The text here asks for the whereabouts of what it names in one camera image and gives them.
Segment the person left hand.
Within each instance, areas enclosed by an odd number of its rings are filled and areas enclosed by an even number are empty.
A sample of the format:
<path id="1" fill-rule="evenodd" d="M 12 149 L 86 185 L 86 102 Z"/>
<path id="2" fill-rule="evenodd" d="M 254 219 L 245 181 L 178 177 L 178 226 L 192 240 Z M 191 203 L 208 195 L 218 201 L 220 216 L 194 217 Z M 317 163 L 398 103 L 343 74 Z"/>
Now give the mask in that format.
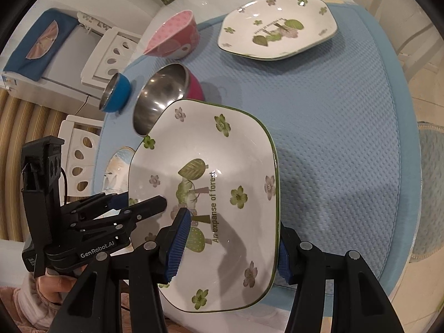
<path id="1" fill-rule="evenodd" d="M 46 274 L 37 278 L 36 285 L 40 294 L 50 303 L 62 304 L 76 282 L 76 277 Z"/>

